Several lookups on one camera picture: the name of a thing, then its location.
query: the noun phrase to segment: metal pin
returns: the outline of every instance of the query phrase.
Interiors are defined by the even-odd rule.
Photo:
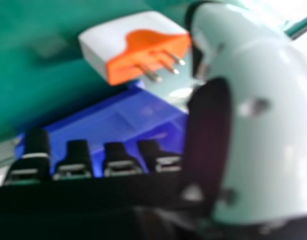
[[[164,61],[160,61],[161,64],[172,74],[179,74],[179,71],[175,68],[173,68],[171,65],[169,65],[168,63],[164,62]]]
[[[176,64],[179,64],[179,65],[185,65],[186,64],[186,62],[184,60],[182,60],[180,57],[174,55],[173,53],[166,51],[166,50],[164,50],[163,52],[165,54],[167,54],[169,57],[171,57]]]
[[[151,71],[146,65],[138,65],[138,68],[141,69],[141,71],[143,71],[143,73],[153,82],[161,82],[163,79],[161,76],[159,76],[157,73],[155,73],[154,71]]]

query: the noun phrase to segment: blue container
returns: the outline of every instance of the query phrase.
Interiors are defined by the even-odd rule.
[[[51,144],[51,173],[66,155],[69,140],[88,141],[96,177],[102,176],[104,143],[123,142],[145,172],[137,141],[156,139],[169,152],[181,153],[187,115],[149,92],[131,85],[126,91],[44,127]],[[23,141],[15,148],[19,158]]]

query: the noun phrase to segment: black connector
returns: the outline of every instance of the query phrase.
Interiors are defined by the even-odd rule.
[[[102,163],[104,177],[142,174],[138,160],[129,155],[121,142],[104,145],[105,159]]]
[[[140,140],[137,145],[149,172],[162,173],[181,170],[181,155],[161,150],[156,140]]]
[[[68,141],[66,157],[56,165],[53,180],[88,179],[93,176],[88,142]]]
[[[24,153],[15,161],[3,185],[37,184],[50,180],[50,144],[48,132],[34,128],[25,134]]]

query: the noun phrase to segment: blue plastic bin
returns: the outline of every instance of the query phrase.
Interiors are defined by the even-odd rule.
[[[51,144],[51,173],[66,155],[69,140],[86,139],[96,177],[102,176],[104,143],[123,142],[126,150],[141,158],[137,141],[156,139],[161,147],[181,153],[187,115],[149,92],[131,85],[126,91],[97,103],[58,122],[44,127],[49,132]],[[19,158],[23,141],[15,148]]]

